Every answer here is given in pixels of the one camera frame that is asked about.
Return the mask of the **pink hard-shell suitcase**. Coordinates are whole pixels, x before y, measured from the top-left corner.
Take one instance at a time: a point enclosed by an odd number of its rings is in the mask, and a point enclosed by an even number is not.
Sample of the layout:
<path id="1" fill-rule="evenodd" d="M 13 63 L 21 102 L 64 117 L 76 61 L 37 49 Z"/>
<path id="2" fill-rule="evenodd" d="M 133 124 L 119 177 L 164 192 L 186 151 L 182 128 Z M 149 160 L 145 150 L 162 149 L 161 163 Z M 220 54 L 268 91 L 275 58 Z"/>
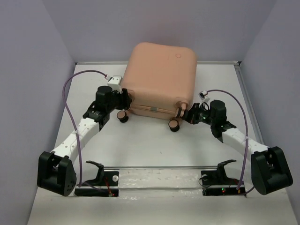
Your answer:
<path id="1" fill-rule="evenodd" d="M 129 114 L 163 119 L 177 132 L 184 111 L 193 104 L 196 67 L 197 56 L 190 48 L 137 44 L 121 83 L 132 102 L 117 113 L 119 121 L 127 122 Z"/>

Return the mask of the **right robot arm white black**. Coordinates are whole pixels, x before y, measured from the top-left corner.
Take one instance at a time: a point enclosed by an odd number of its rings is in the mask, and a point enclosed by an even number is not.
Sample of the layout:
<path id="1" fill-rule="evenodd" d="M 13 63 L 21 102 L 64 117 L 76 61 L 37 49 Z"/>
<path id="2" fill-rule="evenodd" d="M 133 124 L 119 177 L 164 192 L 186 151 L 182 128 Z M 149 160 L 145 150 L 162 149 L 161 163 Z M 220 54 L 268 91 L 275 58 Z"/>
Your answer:
<path id="1" fill-rule="evenodd" d="M 195 103 L 185 110 L 183 120 L 190 124 L 202 122 L 209 125 L 215 138 L 243 155 L 243 161 L 251 163 L 251 183 L 258 193 L 267 195 L 293 184 L 283 150 L 260 144 L 242 133 L 227 120 L 227 108 L 223 101 L 211 101 L 209 109 Z"/>

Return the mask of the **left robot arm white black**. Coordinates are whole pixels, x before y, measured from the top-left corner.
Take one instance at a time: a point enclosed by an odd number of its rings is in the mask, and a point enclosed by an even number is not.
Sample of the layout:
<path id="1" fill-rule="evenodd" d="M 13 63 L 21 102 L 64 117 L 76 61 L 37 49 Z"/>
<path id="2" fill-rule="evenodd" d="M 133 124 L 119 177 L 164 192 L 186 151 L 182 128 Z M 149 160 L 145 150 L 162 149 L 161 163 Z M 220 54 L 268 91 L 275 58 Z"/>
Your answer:
<path id="1" fill-rule="evenodd" d="M 128 110 L 132 98 L 128 90 L 109 86 L 97 89 L 95 100 L 83 114 L 74 131 L 51 152 L 44 151 L 38 159 L 37 186 L 62 196 L 71 194 L 83 184 L 82 150 L 99 133 L 114 110 Z"/>

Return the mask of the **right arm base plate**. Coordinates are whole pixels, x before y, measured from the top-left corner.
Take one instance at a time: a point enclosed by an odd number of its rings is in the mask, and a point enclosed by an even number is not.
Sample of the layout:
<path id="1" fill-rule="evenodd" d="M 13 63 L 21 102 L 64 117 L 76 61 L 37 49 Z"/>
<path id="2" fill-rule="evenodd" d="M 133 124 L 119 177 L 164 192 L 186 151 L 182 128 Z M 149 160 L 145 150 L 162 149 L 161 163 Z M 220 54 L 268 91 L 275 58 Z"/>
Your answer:
<path id="1" fill-rule="evenodd" d="M 239 180 L 226 174 L 225 166 L 233 162 L 236 160 L 230 159 L 218 163 L 215 169 L 201 170 L 198 183 L 202 187 L 203 196 L 246 195 L 244 184 L 237 189 Z"/>

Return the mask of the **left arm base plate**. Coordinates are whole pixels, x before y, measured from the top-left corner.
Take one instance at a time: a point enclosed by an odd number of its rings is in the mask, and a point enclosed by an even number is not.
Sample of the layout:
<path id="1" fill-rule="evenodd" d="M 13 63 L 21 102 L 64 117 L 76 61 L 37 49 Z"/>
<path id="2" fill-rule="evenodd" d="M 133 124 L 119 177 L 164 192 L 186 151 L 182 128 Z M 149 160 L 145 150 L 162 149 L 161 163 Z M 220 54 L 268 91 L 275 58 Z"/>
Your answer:
<path id="1" fill-rule="evenodd" d="M 118 197 L 119 171 L 106 170 L 105 167 L 94 161 L 86 161 L 98 168 L 94 179 L 87 180 L 80 187 L 76 187 L 74 195 L 78 197 Z"/>

